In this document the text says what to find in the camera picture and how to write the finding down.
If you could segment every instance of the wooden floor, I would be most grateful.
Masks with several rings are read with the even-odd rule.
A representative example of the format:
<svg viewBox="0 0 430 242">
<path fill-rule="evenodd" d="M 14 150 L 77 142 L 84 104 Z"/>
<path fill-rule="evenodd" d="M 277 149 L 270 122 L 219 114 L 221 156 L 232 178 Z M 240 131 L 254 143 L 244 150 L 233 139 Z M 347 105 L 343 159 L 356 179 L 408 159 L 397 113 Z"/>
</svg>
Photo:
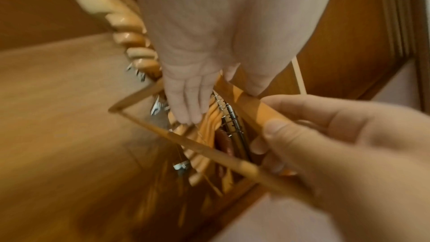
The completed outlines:
<svg viewBox="0 0 430 242">
<path fill-rule="evenodd" d="M 213 199 L 108 107 L 142 88 L 109 35 L 0 53 L 0 241 L 179 241 Z M 132 109 L 149 117 L 152 101 Z"/>
</svg>

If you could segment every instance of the fingernail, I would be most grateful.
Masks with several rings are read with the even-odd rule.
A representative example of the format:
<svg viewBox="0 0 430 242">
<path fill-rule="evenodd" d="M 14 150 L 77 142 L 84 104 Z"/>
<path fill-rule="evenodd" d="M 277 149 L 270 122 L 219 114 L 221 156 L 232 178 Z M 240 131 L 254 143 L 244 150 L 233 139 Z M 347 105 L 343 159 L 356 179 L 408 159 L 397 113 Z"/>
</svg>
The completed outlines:
<svg viewBox="0 0 430 242">
<path fill-rule="evenodd" d="M 284 128 L 285 125 L 285 121 L 279 119 L 274 119 L 266 122 L 263 127 L 264 137 L 274 136 L 280 129 Z"/>
</svg>

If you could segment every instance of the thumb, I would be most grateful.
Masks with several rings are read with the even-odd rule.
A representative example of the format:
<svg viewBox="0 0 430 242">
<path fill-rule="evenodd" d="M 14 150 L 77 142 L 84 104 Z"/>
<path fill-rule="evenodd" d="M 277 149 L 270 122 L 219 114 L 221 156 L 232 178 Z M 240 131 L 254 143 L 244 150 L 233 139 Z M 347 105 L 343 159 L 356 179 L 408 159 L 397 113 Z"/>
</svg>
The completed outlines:
<svg viewBox="0 0 430 242">
<path fill-rule="evenodd" d="M 252 96 L 258 96 L 261 94 L 275 78 L 274 75 L 259 75 L 254 73 L 246 74 L 246 92 Z"/>
<path fill-rule="evenodd" d="M 284 120 L 268 121 L 263 137 L 281 160 L 311 183 L 321 177 L 333 179 L 345 174 L 345 168 L 360 156 L 351 145 Z"/>
</svg>

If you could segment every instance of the palm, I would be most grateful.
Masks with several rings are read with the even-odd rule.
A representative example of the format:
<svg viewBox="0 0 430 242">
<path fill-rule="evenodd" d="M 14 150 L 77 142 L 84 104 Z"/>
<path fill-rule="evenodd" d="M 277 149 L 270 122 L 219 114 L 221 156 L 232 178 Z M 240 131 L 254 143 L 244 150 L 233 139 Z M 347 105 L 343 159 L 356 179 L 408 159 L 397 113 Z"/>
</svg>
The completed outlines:
<svg viewBox="0 0 430 242">
<path fill-rule="evenodd" d="M 306 43 L 328 0 L 139 1 L 172 110 L 196 123 L 221 69 L 241 63 L 255 83 L 248 92 L 263 91 Z"/>
</svg>

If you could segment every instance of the hand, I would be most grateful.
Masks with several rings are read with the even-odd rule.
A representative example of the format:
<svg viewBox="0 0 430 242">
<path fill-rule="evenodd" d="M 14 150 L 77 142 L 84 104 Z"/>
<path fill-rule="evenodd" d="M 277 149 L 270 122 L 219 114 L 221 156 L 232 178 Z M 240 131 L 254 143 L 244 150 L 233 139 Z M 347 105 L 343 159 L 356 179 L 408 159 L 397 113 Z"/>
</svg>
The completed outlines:
<svg viewBox="0 0 430 242">
<path fill-rule="evenodd" d="M 269 121 L 251 149 L 270 150 L 263 163 L 272 170 L 296 170 L 348 241 L 429 240 L 428 116 L 311 95 L 262 101 L 304 125 Z"/>
<path fill-rule="evenodd" d="M 198 123 L 215 80 L 238 65 L 261 93 L 301 50 L 328 0 L 139 0 L 159 53 L 165 91 L 181 123 Z"/>
</svg>

